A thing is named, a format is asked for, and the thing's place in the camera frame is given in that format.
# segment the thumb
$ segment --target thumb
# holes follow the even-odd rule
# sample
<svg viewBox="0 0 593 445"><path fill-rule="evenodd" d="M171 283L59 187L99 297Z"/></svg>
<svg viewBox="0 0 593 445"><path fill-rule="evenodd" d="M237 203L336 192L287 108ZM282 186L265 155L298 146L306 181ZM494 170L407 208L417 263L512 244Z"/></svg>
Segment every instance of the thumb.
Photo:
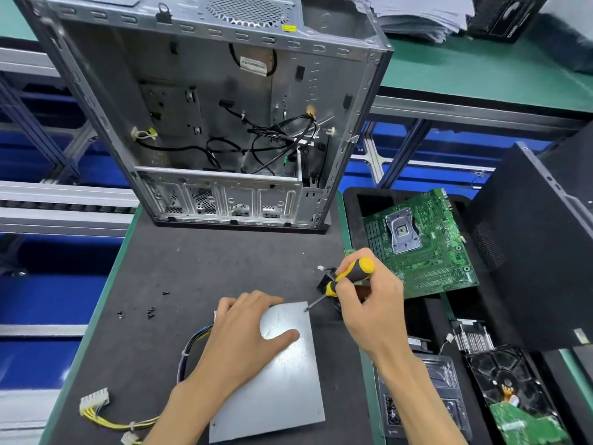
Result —
<svg viewBox="0 0 593 445"><path fill-rule="evenodd" d="M336 284L337 297L342 305L342 315L349 315L349 313L360 309L360 300L356 293L356 287L347 278L342 278Z"/></svg>
<svg viewBox="0 0 593 445"><path fill-rule="evenodd" d="M274 358L279 352L285 350L288 345L296 342L301 335L296 329L289 329L284 333L280 334L278 337L274 337L273 339L268 339L268 348L271 353L271 359Z"/></svg>

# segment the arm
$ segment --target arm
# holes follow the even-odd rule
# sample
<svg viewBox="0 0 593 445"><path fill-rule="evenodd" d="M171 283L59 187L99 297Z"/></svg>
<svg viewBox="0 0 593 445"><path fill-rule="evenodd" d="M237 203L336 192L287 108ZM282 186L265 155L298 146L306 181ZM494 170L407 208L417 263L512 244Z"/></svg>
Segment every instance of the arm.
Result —
<svg viewBox="0 0 593 445"><path fill-rule="evenodd" d="M402 282L368 248L347 256L336 273L364 256L376 267L369 279L370 292L343 278L337 284L337 296L348 331L373 360L391 392L408 441L413 445L467 443L432 385L426 366L408 345Z"/></svg>
<svg viewBox="0 0 593 445"><path fill-rule="evenodd" d="M195 445L228 397L299 338L294 329L270 340L260 333L263 313L282 301L260 291L220 300L200 361L173 389L144 445Z"/></svg>

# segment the person's left hand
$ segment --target person's left hand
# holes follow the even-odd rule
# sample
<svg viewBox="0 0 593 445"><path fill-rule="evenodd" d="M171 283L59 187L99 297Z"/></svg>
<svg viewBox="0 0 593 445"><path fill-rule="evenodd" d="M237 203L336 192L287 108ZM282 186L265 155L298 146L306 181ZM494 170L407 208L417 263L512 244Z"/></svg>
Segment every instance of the person's left hand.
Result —
<svg viewBox="0 0 593 445"><path fill-rule="evenodd" d="M208 343L187 381L209 381L226 398L256 377L279 352L299 338L295 329L270 340L260 333L264 312L283 301L259 290L243 293L238 299L221 299Z"/></svg>

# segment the person's right hand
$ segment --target person's right hand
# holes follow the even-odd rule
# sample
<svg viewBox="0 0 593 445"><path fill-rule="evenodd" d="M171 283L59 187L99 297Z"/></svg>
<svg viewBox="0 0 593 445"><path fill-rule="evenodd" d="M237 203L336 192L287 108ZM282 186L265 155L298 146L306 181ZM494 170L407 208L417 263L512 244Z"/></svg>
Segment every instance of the person's right hand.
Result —
<svg viewBox="0 0 593 445"><path fill-rule="evenodd" d="M367 286L354 285L346 278L339 280L336 293L344 323L358 346L380 369L397 366L401 358L407 361L413 356L404 321L404 286L368 248L346 256L336 275L361 257L369 257L375 263L375 272L369 278L371 290L369 293Z"/></svg>

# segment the open metal computer case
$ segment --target open metal computer case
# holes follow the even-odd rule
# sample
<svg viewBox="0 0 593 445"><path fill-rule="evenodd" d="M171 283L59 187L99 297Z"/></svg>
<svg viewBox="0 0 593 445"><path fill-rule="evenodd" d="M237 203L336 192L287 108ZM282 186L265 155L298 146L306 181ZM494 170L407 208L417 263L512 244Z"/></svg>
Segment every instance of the open metal computer case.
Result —
<svg viewBox="0 0 593 445"><path fill-rule="evenodd" d="M367 6L15 2L154 221L324 229L391 56Z"/></svg>

